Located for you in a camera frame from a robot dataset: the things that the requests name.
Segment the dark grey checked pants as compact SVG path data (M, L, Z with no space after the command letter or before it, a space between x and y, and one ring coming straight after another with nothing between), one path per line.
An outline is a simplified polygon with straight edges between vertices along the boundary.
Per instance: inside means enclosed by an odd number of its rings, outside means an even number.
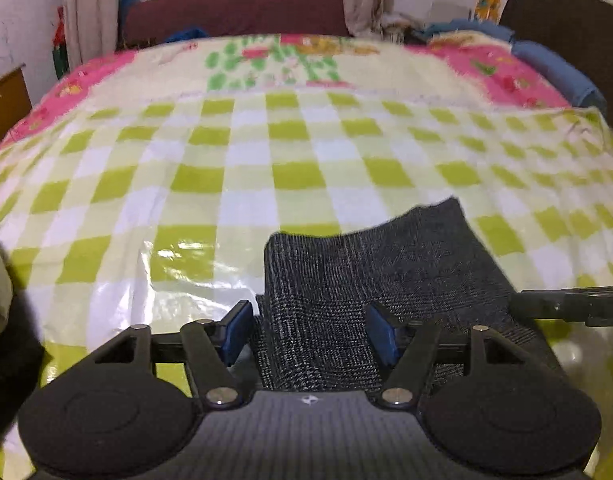
M507 311L514 291L471 231L455 198L415 207L381 226L328 237L275 233L264 247L264 292L252 350L264 388L379 388L365 309L465 333L488 325L555 372L535 323Z

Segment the green checked plastic sheet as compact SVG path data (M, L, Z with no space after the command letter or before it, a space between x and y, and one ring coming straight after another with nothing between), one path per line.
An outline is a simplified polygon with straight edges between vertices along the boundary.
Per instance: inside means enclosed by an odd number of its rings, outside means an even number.
M276 231L461 202L517 288L613 285L613 132L596 110L297 89L86 100L0 149L0 246L50 382L133 324L219 318Z

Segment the blue pillow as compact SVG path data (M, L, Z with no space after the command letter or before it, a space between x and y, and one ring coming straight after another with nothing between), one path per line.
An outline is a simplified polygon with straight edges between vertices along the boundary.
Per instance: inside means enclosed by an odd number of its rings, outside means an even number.
M428 53L474 81L494 103L607 111L605 96L589 77L549 48L517 40L512 29L453 20L427 26L423 36Z

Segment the dark wooden headboard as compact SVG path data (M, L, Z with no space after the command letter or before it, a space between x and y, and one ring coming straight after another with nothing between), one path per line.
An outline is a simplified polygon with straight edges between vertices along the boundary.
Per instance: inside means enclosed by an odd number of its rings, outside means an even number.
M507 0L501 24L559 54L607 99L613 127L613 4L603 0Z

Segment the floral pink yellow bedspread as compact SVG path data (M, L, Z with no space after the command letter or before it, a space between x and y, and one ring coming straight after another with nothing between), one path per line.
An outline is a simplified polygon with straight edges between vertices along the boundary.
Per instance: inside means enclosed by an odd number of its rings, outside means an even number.
M95 58L55 84L0 136L0 149L58 124L87 101L109 116L131 100L284 87L365 88L440 102L565 107L557 89L507 42L447 32L427 46L320 35L195 39Z

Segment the orange yellow snack bag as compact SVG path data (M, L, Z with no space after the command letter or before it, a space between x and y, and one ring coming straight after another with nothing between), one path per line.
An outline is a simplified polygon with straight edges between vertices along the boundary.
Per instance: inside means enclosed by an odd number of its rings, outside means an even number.
M477 0L474 10L475 19L479 22L497 24L500 19L502 0Z

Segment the wooden side cabinet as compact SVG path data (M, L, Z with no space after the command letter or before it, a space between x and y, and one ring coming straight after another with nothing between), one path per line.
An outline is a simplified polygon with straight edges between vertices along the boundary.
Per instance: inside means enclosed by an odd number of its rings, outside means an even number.
M8 131L31 110L23 65L0 77L0 142Z

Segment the maroon sofa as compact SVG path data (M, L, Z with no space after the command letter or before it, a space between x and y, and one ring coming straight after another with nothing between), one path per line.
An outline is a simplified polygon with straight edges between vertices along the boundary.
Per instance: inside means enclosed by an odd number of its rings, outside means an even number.
M343 0L139 0L121 22L119 46L154 46L189 29L210 37L350 35Z

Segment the left beige curtain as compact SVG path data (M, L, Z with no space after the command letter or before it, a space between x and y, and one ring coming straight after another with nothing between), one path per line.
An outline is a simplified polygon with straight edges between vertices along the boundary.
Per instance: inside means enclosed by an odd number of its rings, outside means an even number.
M64 0L64 27L72 72L116 50L119 0Z

